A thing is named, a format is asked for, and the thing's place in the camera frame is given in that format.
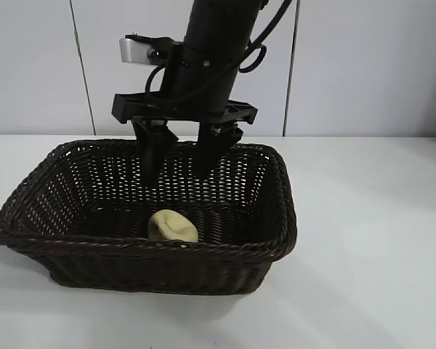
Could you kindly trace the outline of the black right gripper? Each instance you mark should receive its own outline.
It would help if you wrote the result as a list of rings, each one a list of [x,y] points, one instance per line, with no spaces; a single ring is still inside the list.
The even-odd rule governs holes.
[[[144,92],[117,94],[112,114],[125,124],[132,121],[140,150],[141,183],[157,183],[164,160],[178,137],[168,121],[194,121],[199,127],[194,173],[206,177],[218,161],[239,142],[243,131],[237,123],[253,124],[257,109],[230,100],[235,77],[249,73],[258,62],[241,63],[258,49],[250,42],[236,61],[225,60],[225,51],[200,52],[179,41],[122,41],[125,63],[151,65]]]

